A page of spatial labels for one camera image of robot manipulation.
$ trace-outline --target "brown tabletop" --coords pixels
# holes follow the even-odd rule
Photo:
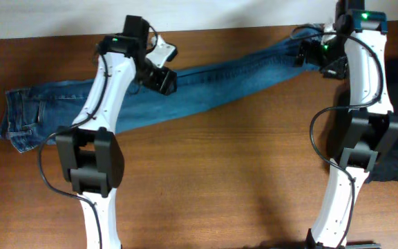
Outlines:
[[[292,27],[164,33],[179,48],[171,68],[235,59],[285,38]],[[389,25],[387,57],[398,56],[398,22]],[[93,47],[102,36],[0,40],[3,92],[95,76]],[[117,191],[117,231],[125,248],[242,248],[305,239],[321,208],[327,166],[308,126],[333,104],[344,82],[304,73],[206,113],[117,136],[126,159]],[[319,146],[329,115],[315,126]],[[0,248],[85,248],[80,204],[46,189],[36,151],[0,140]],[[70,190],[55,147],[44,152],[52,184]],[[364,185],[348,241],[398,248],[398,183]]]

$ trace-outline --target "blue jeans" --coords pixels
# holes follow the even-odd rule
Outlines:
[[[299,35],[308,35],[304,30]],[[256,93],[304,71],[293,67],[299,41],[274,46],[230,62],[177,71],[178,91],[170,96],[132,84],[117,119],[116,133],[182,118]],[[71,125],[84,105],[93,80],[51,82],[6,92],[7,109],[0,138],[20,152],[35,148],[59,126]]]

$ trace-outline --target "white backdrop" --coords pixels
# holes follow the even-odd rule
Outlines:
[[[325,23],[336,0],[0,0],[0,38],[121,31],[127,14],[159,31]],[[366,0],[398,20],[398,0]]]

